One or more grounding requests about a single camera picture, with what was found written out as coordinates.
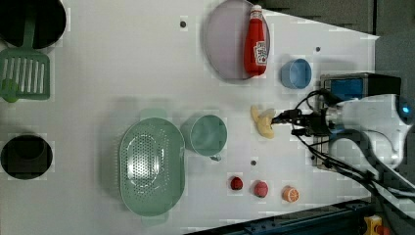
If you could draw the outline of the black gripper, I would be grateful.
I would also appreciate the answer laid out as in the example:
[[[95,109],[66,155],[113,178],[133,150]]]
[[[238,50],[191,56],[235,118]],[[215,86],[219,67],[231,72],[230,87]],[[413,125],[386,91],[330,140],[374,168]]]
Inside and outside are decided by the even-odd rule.
[[[272,119],[271,124],[286,124],[290,123],[292,126],[298,126],[299,129],[293,128],[292,134],[295,136],[329,136],[331,131],[326,123],[323,113],[313,112],[309,115],[304,115],[301,110],[294,109],[289,112],[283,112]]]

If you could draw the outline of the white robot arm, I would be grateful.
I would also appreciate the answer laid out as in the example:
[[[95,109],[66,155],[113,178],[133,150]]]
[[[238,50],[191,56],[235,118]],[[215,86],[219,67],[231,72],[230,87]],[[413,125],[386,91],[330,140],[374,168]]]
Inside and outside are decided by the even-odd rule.
[[[396,171],[404,160],[405,139],[414,125],[414,109],[395,94],[343,101],[331,93],[315,91],[326,106],[310,114],[300,108],[286,110],[267,122],[288,123],[299,140],[320,137],[326,151],[315,144],[305,147],[328,168],[347,176],[405,217],[414,217],[414,184]]]

